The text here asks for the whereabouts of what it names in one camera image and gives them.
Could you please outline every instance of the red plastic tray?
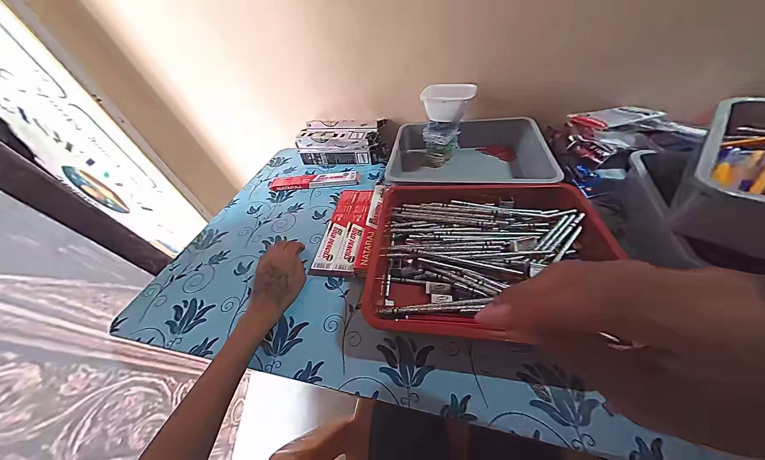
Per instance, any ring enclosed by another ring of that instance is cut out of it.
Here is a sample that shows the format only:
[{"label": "red plastic tray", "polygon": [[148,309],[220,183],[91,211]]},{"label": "red plastic tray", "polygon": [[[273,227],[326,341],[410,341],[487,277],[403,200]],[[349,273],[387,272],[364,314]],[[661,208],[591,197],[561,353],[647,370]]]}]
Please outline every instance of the red plastic tray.
[{"label": "red plastic tray", "polygon": [[[626,259],[624,250],[615,241],[606,225],[592,208],[592,204],[575,187],[566,184],[500,184],[500,185],[460,185],[460,186],[393,186],[383,196],[380,213],[380,231],[374,236],[371,264],[365,278],[362,298],[362,312],[365,321],[373,328],[389,331],[407,331],[438,336],[466,337],[469,339],[506,340],[504,330],[480,326],[473,318],[459,318],[452,315],[432,315],[410,319],[381,319],[377,310],[385,307],[383,278],[386,272],[386,258],[383,257],[390,245],[391,209],[404,203],[418,204],[429,202],[448,203],[451,200],[470,202],[493,202],[496,197],[513,198],[516,207],[533,209],[576,208],[582,211],[583,231],[579,237],[582,260]],[[396,305],[417,305],[430,302],[425,289],[407,284],[391,284],[390,298]]]}]

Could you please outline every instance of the blue leaf pattern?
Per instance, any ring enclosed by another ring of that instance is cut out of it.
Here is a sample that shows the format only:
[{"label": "blue leaf pattern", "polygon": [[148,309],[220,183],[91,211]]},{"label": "blue leaf pattern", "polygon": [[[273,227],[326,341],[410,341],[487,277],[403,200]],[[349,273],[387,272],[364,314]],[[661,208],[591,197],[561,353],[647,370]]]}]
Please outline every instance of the blue leaf pattern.
[{"label": "blue leaf pattern", "polygon": [[[295,150],[275,155],[108,324],[111,334],[214,357],[237,322],[249,318],[254,271],[267,243],[303,242],[302,258],[311,260],[342,190],[271,192],[268,184],[345,167],[303,165]],[[384,172],[383,165],[351,169],[361,174],[361,183],[348,187],[354,189],[370,189]],[[612,457],[703,457],[688,443],[611,417],[589,381],[537,362],[528,347],[372,329],[357,305],[361,290],[348,279],[309,277],[250,367]]]}]

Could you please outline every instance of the box stack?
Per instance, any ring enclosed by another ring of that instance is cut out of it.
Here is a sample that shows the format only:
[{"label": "box stack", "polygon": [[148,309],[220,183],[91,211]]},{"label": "box stack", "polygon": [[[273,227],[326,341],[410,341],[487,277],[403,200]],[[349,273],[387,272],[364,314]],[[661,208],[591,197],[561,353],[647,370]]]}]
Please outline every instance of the box stack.
[{"label": "box stack", "polygon": [[379,130],[386,120],[315,120],[297,134],[303,164],[378,164],[387,161]]},{"label": "box stack", "polygon": [[346,190],[340,194],[309,274],[365,276],[385,189],[377,185],[373,190]]}]

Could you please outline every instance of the floor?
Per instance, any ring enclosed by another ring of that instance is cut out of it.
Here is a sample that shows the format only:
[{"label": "floor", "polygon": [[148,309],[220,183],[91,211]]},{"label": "floor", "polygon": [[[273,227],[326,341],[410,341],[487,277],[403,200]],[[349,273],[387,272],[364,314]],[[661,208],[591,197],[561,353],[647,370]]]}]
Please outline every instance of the floor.
[{"label": "floor", "polygon": [[[107,334],[151,278],[0,193],[0,458],[141,454],[208,363]],[[247,374],[211,458],[268,458],[355,402]]]}]

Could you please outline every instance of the hand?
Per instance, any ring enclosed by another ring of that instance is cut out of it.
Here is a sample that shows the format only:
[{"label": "hand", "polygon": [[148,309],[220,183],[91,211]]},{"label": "hand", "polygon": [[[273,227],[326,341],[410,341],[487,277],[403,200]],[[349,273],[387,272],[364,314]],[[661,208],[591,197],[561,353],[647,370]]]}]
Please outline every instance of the hand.
[{"label": "hand", "polygon": [[254,294],[249,310],[262,312],[275,324],[306,284],[300,253],[306,248],[297,241],[278,241],[269,246],[254,273]]},{"label": "hand", "polygon": [[[765,284],[722,268],[561,262],[476,316],[586,374],[647,428],[765,456]],[[598,333],[643,344],[616,350]]]}]

